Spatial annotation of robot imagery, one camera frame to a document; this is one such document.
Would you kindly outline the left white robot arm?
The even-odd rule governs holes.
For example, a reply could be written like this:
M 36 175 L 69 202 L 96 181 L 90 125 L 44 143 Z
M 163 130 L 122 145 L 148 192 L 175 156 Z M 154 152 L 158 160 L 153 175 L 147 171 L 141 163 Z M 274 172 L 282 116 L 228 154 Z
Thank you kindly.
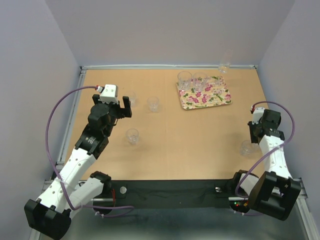
M 111 177 L 98 171 L 81 187 L 76 186 L 108 145 L 117 121 L 132 117 L 127 96 L 122 98 L 124 107 L 120 107 L 118 101 L 105 101 L 97 94 L 92 99 L 94 106 L 90 109 L 88 123 L 67 163 L 51 185 L 36 200 L 30 199 L 24 206 L 28 225 L 54 240 L 60 240 L 67 233 L 72 218 L 93 197 L 106 197 L 111 193 Z

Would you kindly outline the large clear tumbler glass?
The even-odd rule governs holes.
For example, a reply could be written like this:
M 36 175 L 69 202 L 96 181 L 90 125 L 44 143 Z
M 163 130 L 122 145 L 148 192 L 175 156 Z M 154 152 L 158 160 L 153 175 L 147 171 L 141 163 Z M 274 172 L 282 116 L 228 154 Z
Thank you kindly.
M 181 91 L 187 91 L 190 88 L 192 74 L 188 71 L 181 71 L 178 75 L 177 86 Z

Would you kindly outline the tall stemmed wine glass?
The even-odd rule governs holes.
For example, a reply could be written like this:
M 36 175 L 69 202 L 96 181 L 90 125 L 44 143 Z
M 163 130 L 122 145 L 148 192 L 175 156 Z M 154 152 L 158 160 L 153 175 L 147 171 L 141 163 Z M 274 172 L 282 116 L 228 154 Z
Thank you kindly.
M 223 56 L 222 56 L 222 59 L 220 60 L 220 63 L 218 65 L 218 70 L 225 74 L 228 72 L 230 66 L 231 66 L 231 58 L 233 56 L 233 51 L 230 50 L 230 49 L 227 49 Z

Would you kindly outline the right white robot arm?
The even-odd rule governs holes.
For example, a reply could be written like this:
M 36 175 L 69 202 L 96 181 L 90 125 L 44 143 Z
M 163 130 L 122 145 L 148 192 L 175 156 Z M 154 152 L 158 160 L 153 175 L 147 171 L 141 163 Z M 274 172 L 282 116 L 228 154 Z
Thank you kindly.
M 287 143 L 279 130 L 281 114 L 264 107 L 252 107 L 248 122 L 250 140 L 262 152 L 261 177 L 240 170 L 230 182 L 231 192 L 247 200 L 249 209 L 284 221 L 290 215 L 301 192 L 301 185 L 289 172 L 284 154 Z

